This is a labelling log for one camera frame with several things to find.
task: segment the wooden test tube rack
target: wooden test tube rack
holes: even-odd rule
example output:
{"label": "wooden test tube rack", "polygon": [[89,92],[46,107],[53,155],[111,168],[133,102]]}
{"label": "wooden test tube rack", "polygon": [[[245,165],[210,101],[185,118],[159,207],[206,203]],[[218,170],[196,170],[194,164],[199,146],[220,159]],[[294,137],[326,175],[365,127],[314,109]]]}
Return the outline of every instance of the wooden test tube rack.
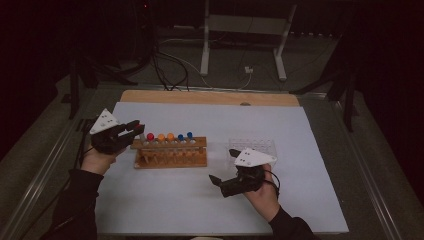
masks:
{"label": "wooden test tube rack", "polygon": [[134,139],[131,149],[137,149],[134,168],[187,168],[206,167],[206,137],[173,142],[141,141]]}

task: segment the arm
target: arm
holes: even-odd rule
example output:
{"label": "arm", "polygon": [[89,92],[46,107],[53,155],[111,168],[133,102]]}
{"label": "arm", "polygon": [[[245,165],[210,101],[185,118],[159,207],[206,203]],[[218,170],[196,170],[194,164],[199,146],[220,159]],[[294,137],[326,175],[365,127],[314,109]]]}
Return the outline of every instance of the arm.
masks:
{"label": "arm", "polygon": [[84,156],[81,169],[69,171],[69,186],[60,194],[52,225],[41,239],[97,239],[94,213],[97,190],[103,175],[123,151],[107,155],[91,149]]}
{"label": "arm", "polygon": [[[271,166],[263,166],[265,179],[273,182]],[[308,224],[301,218],[292,218],[278,203],[277,194],[271,184],[264,183],[256,192],[244,194],[256,211],[271,225],[274,236],[277,239],[305,240],[319,239],[316,237]]]}

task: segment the dark background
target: dark background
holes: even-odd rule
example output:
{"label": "dark background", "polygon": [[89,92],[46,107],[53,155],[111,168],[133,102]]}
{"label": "dark background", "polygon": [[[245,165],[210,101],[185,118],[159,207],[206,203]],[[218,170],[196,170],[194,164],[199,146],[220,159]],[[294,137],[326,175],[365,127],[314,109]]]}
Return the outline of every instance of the dark background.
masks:
{"label": "dark background", "polygon": [[[69,74],[70,49],[77,47],[103,64],[118,66],[120,58],[145,54],[143,44],[156,36],[146,24],[164,28],[200,27],[203,1],[3,1],[0,6],[1,132],[0,158],[10,150],[49,102],[54,84]],[[275,17],[284,3],[211,1],[211,11]],[[424,148],[422,94],[423,8],[419,3],[303,2],[291,31],[339,38],[328,68],[347,62],[357,71],[356,89],[389,142],[421,202]],[[140,36],[121,26],[140,26]],[[138,49],[127,49],[139,42]]]}

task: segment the white table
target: white table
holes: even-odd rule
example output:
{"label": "white table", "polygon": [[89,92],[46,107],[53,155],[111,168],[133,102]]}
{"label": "white table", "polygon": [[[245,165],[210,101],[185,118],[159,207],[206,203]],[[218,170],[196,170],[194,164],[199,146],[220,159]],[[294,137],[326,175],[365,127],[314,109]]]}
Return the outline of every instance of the white table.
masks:
{"label": "white table", "polygon": [[[149,94],[154,95],[147,91],[139,96]],[[220,99],[218,101],[225,96],[234,101],[240,96],[241,101],[245,101],[245,97],[250,96],[255,105],[255,101],[260,102],[257,97],[262,97],[257,94],[157,94],[157,100],[152,102],[163,99],[184,102],[179,99],[184,94],[188,95],[186,101],[191,102],[196,102],[196,96],[200,102],[206,99],[204,96]],[[280,99],[281,96],[263,94],[263,98]],[[243,195],[223,198],[209,179],[209,174],[223,180],[235,177],[236,169],[227,159],[229,138],[273,139],[278,154],[273,172],[281,181],[279,201],[285,210],[292,216],[302,217],[314,232],[348,231],[302,107],[119,102],[113,114],[121,122],[140,119],[146,124],[146,133],[191,131],[195,136],[206,136],[208,166],[134,169],[135,150],[128,149],[112,165],[100,186],[96,207],[100,234],[271,234],[269,225]]]}

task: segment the table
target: table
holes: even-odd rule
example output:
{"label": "table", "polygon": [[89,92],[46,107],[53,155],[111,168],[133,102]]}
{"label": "table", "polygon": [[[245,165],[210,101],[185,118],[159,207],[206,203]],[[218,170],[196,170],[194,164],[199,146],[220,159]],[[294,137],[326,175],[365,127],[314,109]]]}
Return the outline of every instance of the table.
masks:
{"label": "table", "polygon": [[[241,103],[251,106],[237,106]],[[161,112],[169,118],[159,117]],[[292,95],[130,90],[124,92],[113,114],[122,122],[140,118],[147,132],[178,132],[187,125],[193,133],[202,134],[202,129],[207,129],[208,166],[135,170],[135,150],[127,150],[105,175],[99,189],[96,221],[100,234],[271,234],[269,225],[243,195],[223,198],[208,177],[235,177],[236,169],[226,158],[227,137],[251,137],[258,131],[268,131],[276,142],[279,160],[273,172],[282,182],[280,203],[285,209],[304,218],[315,232],[348,231],[309,122]],[[220,120],[206,122],[214,114]],[[258,120],[254,115],[266,124],[248,129],[247,125]],[[192,116],[202,124],[187,123]],[[170,119],[172,127],[165,126]],[[268,126],[276,123],[279,126],[269,130]],[[208,126],[218,125],[212,128],[214,131],[208,130]],[[290,137],[281,135],[282,131]]]}

